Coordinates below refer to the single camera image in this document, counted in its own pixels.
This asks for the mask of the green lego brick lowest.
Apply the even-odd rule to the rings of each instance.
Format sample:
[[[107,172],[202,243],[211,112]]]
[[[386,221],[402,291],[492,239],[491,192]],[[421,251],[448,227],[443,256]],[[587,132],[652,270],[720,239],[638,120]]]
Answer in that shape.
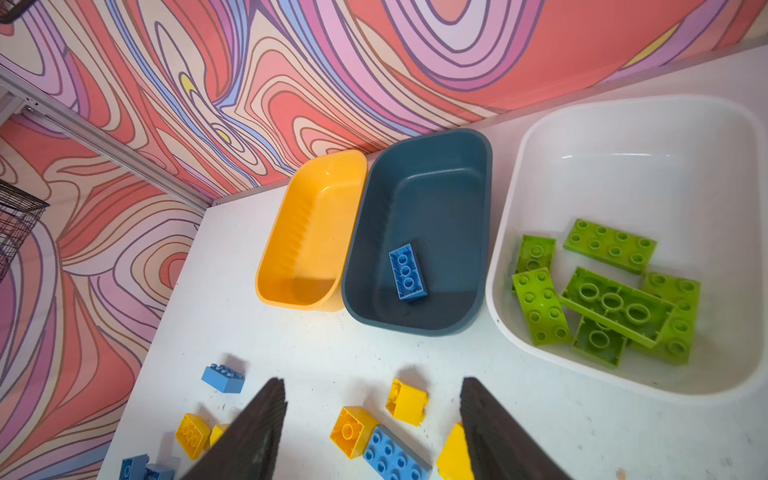
[[[582,316],[571,348],[606,368],[617,368],[626,345],[625,336]]]

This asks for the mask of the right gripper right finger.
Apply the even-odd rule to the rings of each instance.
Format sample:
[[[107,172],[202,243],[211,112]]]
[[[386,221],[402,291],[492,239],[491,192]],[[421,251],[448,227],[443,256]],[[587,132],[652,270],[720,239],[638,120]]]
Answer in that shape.
[[[475,478],[569,477],[475,377],[463,379],[460,414]]]

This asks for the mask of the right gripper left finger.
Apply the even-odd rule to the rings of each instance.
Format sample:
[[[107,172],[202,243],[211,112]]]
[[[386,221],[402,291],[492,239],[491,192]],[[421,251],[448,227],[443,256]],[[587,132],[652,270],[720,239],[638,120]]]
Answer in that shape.
[[[272,479],[287,406],[284,380],[269,379],[183,479]]]

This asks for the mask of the green lego brick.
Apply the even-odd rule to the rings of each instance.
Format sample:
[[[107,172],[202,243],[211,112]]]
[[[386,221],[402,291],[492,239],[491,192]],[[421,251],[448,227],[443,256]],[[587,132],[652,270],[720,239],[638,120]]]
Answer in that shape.
[[[577,218],[563,248],[641,275],[650,263],[657,244],[656,240],[648,237]]]
[[[512,277],[535,346],[568,343],[573,337],[547,267]]]
[[[524,235],[519,249],[515,273],[540,268],[550,269],[556,252],[556,240],[551,237]]]
[[[646,348],[659,341],[675,306],[649,293],[578,267],[561,303]]]
[[[660,332],[653,348],[628,341],[627,346],[643,354],[673,365],[685,365],[689,361],[694,340],[701,284],[692,279],[647,271],[642,276],[640,289],[675,308]]]

